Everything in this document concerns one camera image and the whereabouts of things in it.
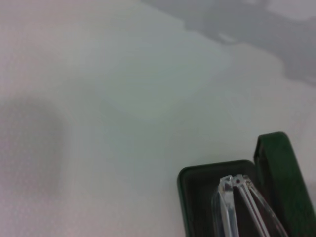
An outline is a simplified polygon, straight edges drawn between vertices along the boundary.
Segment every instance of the white surface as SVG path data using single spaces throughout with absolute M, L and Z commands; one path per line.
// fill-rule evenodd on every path
M 270 9 L 303 19 L 313 4 Z M 179 171 L 252 159 L 278 130 L 316 201 L 316 87 L 275 56 L 129 0 L 0 9 L 5 236 L 182 237 Z

